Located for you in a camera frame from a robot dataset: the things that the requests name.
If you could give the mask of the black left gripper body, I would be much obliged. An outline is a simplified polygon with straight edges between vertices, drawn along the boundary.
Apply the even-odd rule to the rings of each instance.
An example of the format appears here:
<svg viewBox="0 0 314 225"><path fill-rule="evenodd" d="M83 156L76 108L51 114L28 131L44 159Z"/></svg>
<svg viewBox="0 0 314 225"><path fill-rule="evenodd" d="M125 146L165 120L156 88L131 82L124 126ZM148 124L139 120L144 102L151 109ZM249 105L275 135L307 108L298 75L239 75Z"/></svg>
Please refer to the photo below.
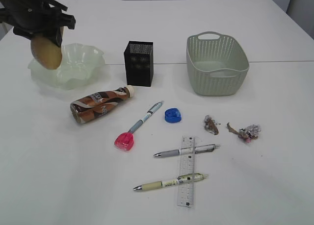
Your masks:
<svg viewBox="0 0 314 225"><path fill-rule="evenodd" d="M27 39L41 35L50 40L56 27L74 29L73 15L63 13L68 7L56 0L0 0L0 21L13 26L13 33Z"/></svg>

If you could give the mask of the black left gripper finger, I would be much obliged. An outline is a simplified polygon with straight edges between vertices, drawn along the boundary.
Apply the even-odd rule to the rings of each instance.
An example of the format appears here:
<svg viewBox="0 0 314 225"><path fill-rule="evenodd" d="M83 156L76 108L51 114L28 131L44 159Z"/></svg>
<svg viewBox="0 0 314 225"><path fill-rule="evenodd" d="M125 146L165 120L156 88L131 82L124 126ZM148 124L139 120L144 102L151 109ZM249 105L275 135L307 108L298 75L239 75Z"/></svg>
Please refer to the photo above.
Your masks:
<svg viewBox="0 0 314 225"><path fill-rule="evenodd" d="M62 38L63 38L63 29L64 27L56 27L51 31L50 41L54 43L59 48L62 45Z"/></svg>

